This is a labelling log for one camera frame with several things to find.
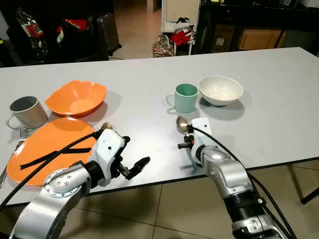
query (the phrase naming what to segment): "orange bowl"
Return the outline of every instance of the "orange bowl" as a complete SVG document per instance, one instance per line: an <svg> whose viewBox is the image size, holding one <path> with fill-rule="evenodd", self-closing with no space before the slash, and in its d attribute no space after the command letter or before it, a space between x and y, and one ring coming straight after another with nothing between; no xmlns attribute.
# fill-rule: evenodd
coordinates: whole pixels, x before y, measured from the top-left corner
<svg viewBox="0 0 319 239"><path fill-rule="evenodd" d="M71 81L54 92L45 104L59 115L86 115L103 102L107 88L90 81Z"/></svg>

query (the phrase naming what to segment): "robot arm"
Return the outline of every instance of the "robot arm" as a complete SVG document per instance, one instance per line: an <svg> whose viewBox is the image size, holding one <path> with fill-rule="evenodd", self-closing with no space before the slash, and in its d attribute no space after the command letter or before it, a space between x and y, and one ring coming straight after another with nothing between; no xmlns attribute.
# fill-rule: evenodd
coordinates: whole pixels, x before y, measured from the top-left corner
<svg viewBox="0 0 319 239"><path fill-rule="evenodd" d="M57 239L69 211L91 188L104 187L120 174L131 179L140 173L149 157L135 163L132 169L121 164L121 153L129 141L129 137L121 137L112 129L103 130L88 163L59 169L45 179L39 195L22 211L10 239Z"/></svg>
<svg viewBox="0 0 319 239"><path fill-rule="evenodd" d="M191 125L211 134L207 118L193 119ZM192 160L215 182L233 222L235 238L286 239L272 218L265 213L263 199L257 197L240 162L220 150L218 145L213 145L209 138L198 131L187 131L184 141L178 148L189 148Z"/></svg>

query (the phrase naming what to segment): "white bowl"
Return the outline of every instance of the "white bowl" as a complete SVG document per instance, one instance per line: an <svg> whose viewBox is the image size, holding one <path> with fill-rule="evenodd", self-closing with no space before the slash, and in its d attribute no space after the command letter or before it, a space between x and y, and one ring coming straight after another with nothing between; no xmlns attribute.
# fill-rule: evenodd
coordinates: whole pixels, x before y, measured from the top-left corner
<svg viewBox="0 0 319 239"><path fill-rule="evenodd" d="M198 88L204 99L215 106L226 106L244 93L237 81L225 76L205 76L198 82Z"/></svg>

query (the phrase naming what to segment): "mug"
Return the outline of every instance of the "mug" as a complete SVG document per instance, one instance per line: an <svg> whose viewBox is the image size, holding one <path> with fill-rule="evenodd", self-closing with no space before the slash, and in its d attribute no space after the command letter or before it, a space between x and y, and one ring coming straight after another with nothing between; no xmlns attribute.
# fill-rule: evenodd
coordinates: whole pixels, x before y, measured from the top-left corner
<svg viewBox="0 0 319 239"><path fill-rule="evenodd" d="M25 96L20 99L15 100L10 105L10 115L5 123L10 128L21 129L26 128L37 128L45 124L48 120L42 105L39 100L34 96ZM24 126L22 127L13 127L10 125L10 120L16 117Z"/></svg>
<svg viewBox="0 0 319 239"><path fill-rule="evenodd" d="M182 113L189 113L195 110L195 102L198 95L198 88L193 84L180 84L176 86L175 92L166 96L169 105Z"/></svg>

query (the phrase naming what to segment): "mug handle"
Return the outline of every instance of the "mug handle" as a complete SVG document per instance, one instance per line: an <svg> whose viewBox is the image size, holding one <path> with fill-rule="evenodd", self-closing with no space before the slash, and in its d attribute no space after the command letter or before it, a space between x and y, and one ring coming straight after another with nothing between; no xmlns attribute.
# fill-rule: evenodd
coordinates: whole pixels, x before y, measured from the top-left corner
<svg viewBox="0 0 319 239"><path fill-rule="evenodd" d="M8 125L8 126L9 126L10 128L12 128L12 129L22 129L22 128L24 128L24 126L15 128L15 127L12 127L12 126L10 125L10 120L11 120L12 117L14 117L14 116L15 116L15 114L10 115L10 116L5 120L5 124Z"/></svg>
<svg viewBox="0 0 319 239"><path fill-rule="evenodd" d="M172 92L172 93L169 93L169 94L166 96L166 102L167 102L170 106L175 107L175 104L174 104L172 101L169 100L169 99L172 98L171 96L174 96L174 101L175 101L175 93Z"/></svg>

